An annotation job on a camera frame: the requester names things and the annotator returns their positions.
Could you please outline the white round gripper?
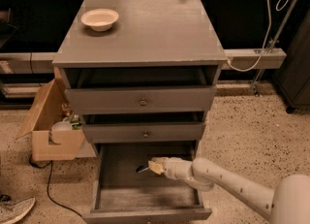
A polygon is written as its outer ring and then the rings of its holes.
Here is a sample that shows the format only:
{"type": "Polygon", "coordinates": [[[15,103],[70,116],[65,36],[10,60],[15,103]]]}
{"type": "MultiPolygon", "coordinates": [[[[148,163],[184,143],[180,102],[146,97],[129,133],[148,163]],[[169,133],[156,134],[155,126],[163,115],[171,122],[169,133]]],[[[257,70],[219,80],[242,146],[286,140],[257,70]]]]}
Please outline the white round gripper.
{"type": "Polygon", "coordinates": [[[173,180],[186,180],[192,174],[192,162],[177,157],[153,157],[148,162],[149,169],[157,174],[173,180]]]}

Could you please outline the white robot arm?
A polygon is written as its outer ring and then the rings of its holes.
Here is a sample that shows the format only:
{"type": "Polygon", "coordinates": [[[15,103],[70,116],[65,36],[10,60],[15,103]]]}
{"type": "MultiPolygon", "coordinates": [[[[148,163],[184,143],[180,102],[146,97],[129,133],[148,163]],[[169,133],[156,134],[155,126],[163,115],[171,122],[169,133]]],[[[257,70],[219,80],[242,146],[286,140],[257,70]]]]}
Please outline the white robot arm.
{"type": "Polygon", "coordinates": [[[270,189],[202,157],[193,161],[154,157],[148,167],[156,174],[182,180],[200,191],[209,191],[217,184],[269,224],[310,224],[310,176],[287,176],[275,189],[270,189]]]}

